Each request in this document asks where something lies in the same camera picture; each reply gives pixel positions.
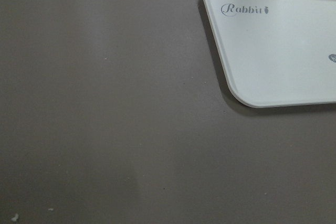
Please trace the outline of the white rabbit tray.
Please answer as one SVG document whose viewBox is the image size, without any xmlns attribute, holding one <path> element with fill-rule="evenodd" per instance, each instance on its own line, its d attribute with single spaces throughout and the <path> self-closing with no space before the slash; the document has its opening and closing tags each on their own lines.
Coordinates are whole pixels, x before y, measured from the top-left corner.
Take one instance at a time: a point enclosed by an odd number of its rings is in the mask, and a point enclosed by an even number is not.
<svg viewBox="0 0 336 224">
<path fill-rule="evenodd" d="M 335 103 L 335 0 L 203 0 L 226 82 L 252 108 Z"/>
</svg>

